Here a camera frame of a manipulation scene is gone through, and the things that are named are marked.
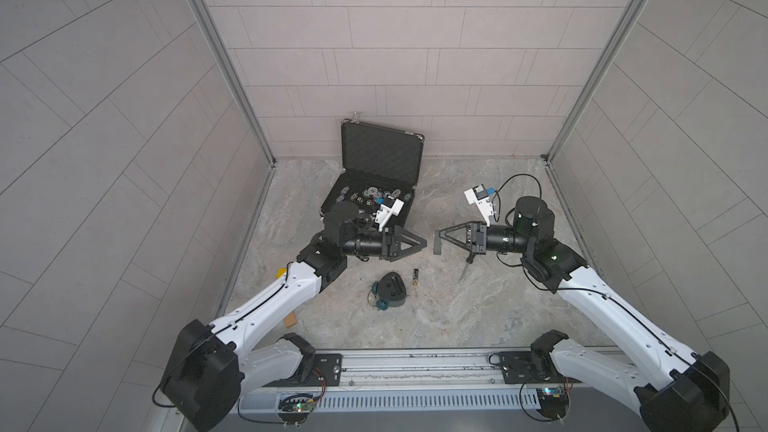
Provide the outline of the black handled screwdriver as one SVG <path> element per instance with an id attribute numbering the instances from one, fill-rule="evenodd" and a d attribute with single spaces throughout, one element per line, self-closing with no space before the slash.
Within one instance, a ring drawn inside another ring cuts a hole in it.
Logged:
<path id="1" fill-rule="evenodd" d="M 476 253 L 474 253 L 474 252 L 470 252 L 468 254 L 468 257 L 467 257 L 467 259 L 465 261 L 464 268 L 462 269 L 462 272 L 460 274 L 459 282 L 463 282 L 465 280 L 465 278 L 466 278 L 466 276 L 468 274 L 469 268 L 473 264 L 475 257 L 476 257 Z"/>

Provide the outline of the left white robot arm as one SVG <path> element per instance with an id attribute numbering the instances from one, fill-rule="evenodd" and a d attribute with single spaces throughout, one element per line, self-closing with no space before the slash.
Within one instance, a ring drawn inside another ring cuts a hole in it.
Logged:
<path id="1" fill-rule="evenodd" d="M 426 239 L 399 225 L 364 221 L 352 202 L 334 205 L 287 271 L 232 312 L 179 332 L 157 391 L 198 431 L 219 424 L 243 394 L 274 381 L 303 382 L 314 349 L 290 333 L 274 345 L 259 342 L 291 312 L 335 281 L 349 257 L 397 261 L 423 250 Z"/>

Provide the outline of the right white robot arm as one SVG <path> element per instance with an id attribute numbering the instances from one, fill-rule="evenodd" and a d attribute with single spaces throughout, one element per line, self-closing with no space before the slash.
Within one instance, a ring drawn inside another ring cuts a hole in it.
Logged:
<path id="1" fill-rule="evenodd" d="M 551 330 L 531 345 L 536 376 L 559 375 L 597 389 L 637 413 L 651 431 L 713 431 L 736 417 L 725 361 L 675 339 L 608 286 L 582 256 L 555 238 L 555 214 L 543 199 L 519 198 L 512 222 L 501 226 L 491 222 L 489 197 L 479 199 L 474 190 L 465 194 L 483 220 L 437 230 L 434 252 L 450 242 L 471 258 L 487 252 L 519 255 L 533 283 L 580 310 L 631 360 L 611 359 Z"/>

